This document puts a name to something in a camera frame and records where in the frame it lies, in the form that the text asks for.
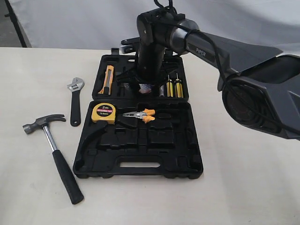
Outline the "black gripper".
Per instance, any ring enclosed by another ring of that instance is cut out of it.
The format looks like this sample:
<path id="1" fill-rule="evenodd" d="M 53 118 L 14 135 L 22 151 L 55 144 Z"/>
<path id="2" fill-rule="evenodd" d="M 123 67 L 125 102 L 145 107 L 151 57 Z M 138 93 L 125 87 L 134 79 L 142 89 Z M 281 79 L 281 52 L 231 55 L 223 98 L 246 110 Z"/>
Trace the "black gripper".
<path id="1" fill-rule="evenodd" d="M 120 83 L 161 83 L 168 75 L 178 69 L 177 64 L 163 64 L 166 47 L 157 43 L 147 44 L 140 39 L 135 72 L 125 71 L 116 74 L 116 81 Z"/>

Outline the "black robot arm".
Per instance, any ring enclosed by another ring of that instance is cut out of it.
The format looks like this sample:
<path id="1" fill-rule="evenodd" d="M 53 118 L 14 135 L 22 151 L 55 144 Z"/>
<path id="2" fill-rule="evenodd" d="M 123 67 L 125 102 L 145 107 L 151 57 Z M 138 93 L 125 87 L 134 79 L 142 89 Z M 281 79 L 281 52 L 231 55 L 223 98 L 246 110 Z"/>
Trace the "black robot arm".
<path id="1" fill-rule="evenodd" d="M 239 124 L 284 139 L 300 137 L 300 59 L 275 47 L 251 45 L 199 30 L 173 7 L 137 17 L 139 48 L 135 66 L 118 75 L 138 92 L 141 84 L 159 87 L 169 70 L 164 52 L 191 53 L 219 71 L 217 89 Z"/>

